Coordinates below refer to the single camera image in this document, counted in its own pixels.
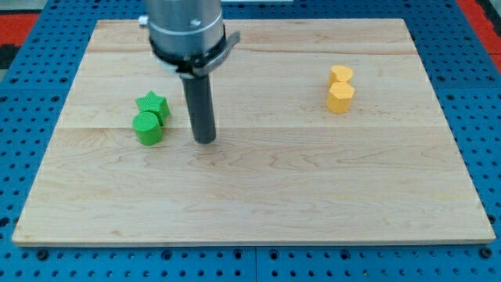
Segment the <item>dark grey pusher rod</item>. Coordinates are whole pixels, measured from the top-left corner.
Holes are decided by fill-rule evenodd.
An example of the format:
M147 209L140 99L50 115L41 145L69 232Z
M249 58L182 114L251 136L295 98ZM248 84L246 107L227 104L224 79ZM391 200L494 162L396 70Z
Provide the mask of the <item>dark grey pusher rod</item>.
M216 139L216 128L210 78L183 78L182 84L193 138L201 144L212 143Z

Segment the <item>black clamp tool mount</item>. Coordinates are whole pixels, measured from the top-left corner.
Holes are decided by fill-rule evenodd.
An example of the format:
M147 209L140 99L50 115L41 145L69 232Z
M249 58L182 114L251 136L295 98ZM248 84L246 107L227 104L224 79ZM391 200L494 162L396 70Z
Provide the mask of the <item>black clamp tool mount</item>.
M176 73L181 78L193 79L208 76L221 66L232 49L240 42L240 32L234 32L226 37L225 26L223 26L223 36L216 46L196 55L175 55L162 51L152 37L149 37L149 41L157 62L165 70Z

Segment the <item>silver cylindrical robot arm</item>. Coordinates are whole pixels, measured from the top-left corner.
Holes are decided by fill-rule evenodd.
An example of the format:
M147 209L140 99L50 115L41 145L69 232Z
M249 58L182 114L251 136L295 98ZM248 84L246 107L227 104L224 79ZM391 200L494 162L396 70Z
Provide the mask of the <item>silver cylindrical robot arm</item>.
M146 26L153 54L182 80L193 138L216 139L210 73L240 42L226 34L220 0L145 0Z

